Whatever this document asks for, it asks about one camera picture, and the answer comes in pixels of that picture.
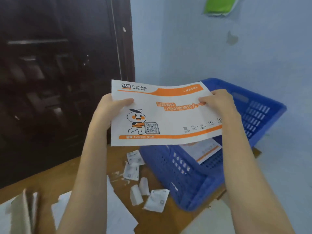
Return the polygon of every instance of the dark wooden door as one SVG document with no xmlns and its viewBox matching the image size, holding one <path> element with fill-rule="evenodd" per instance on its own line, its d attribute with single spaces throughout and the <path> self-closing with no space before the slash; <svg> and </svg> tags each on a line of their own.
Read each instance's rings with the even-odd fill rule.
<svg viewBox="0 0 312 234">
<path fill-rule="evenodd" d="M 134 80 L 115 33 L 111 0 L 0 0 L 0 187 L 81 154 L 111 79 Z"/>
</svg>

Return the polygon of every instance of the light blue wall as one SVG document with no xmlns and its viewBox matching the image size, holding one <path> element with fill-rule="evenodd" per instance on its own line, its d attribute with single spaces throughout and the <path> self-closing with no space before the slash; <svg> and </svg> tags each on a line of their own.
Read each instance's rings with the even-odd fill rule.
<svg viewBox="0 0 312 234">
<path fill-rule="evenodd" d="M 130 0 L 135 81 L 159 85 L 164 0 Z"/>
<path fill-rule="evenodd" d="M 181 85 L 217 77 L 286 104 L 288 111 L 256 146 L 263 152 L 258 162 L 295 231 L 310 233 L 312 0 L 240 0 L 226 18 L 203 15 L 205 1 L 165 0 L 163 9 L 153 5 L 161 1 L 138 1 L 140 8 L 146 8 L 143 19 L 157 23 L 157 35 L 146 33 L 149 23 L 134 23 L 138 21 L 134 16 L 142 18 L 142 14 L 134 11 L 131 2 L 138 80 Z M 235 45 L 227 43 L 228 31 L 238 36 Z M 159 32 L 162 38 L 157 71 L 157 61 L 136 54 L 146 56 L 144 48 L 158 53 Z M 135 44 L 138 40 L 146 43 L 144 47 Z M 145 74 L 153 67 L 158 79 Z"/>
</svg>

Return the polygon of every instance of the wooden table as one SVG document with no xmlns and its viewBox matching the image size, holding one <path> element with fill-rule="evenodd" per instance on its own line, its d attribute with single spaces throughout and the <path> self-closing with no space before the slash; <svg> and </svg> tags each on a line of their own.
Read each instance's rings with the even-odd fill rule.
<svg viewBox="0 0 312 234">
<path fill-rule="evenodd" d="M 169 195 L 164 212 L 157 213 L 143 210 L 147 196 L 143 196 L 144 203 L 132 206 L 130 201 L 130 187 L 138 184 L 137 181 L 123 180 L 122 174 L 127 161 L 126 153 L 132 152 L 138 147 L 108 147 L 107 148 L 107 174 L 110 177 L 115 193 L 131 214 L 138 221 L 135 228 L 136 234 L 141 233 L 180 233 L 210 202 L 220 197 L 225 192 L 225 186 L 221 185 L 196 211 L 186 212 L 177 207 Z M 261 152 L 253 149 L 257 157 Z M 28 177 L 15 184 L 0 189 L 0 204 L 17 196 L 24 188 L 40 192 L 37 233 L 55 233 L 54 220 L 51 205 L 58 201 L 58 197 L 72 190 L 76 178 L 80 157 L 67 161 L 54 168 Z M 163 189 L 147 165 L 140 166 L 139 177 L 147 177 L 150 190 Z"/>
</svg>

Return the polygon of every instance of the hand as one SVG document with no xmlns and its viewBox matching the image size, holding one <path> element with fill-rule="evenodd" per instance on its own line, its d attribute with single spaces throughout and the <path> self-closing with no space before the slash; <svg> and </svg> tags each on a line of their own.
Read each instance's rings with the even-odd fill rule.
<svg viewBox="0 0 312 234">
<path fill-rule="evenodd" d="M 100 128 L 104 126 L 104 129 L 107 130 L 112 119 L 119 114 L 120 110 L 133 102 L 133 98 L 113 101 L 112 94 L 106 94 L 102 97 L 94 111 L 91 123 L 96 124 Z"/>
<path fill-rule="evenodd" d="M 221 115 L 221 117 L 226 117 L 227 115 L 237 113 L 233 97 L 226 90 L 214 90 L 211 93 L 213 95 L 202 97 L 198 100 L 201 103 L 207 103 L 208 106 L 216 110 Z"/>
</svg>

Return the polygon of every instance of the blue plastic basket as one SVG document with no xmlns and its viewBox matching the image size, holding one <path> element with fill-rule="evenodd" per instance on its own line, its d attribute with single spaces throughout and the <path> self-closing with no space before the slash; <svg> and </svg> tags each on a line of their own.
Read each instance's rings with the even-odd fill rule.
<svg viewBox="0 0 312 234">
<path fill-rule="evenodd" d="M 233 95 L 250 146 L 254 146 L 287 109 L 280 102 L 217 78 L 202 82 L 210 91 L 226 89 Z M 222 145 L 222 136 L 213 139 Z M 202 164 L 179 145 L 141 146 L 140 153 L 162 185 L 170 190 L 176 204 L 186 211 L 195 210 L 224 182 L 222 149 Z"/>
</svg>

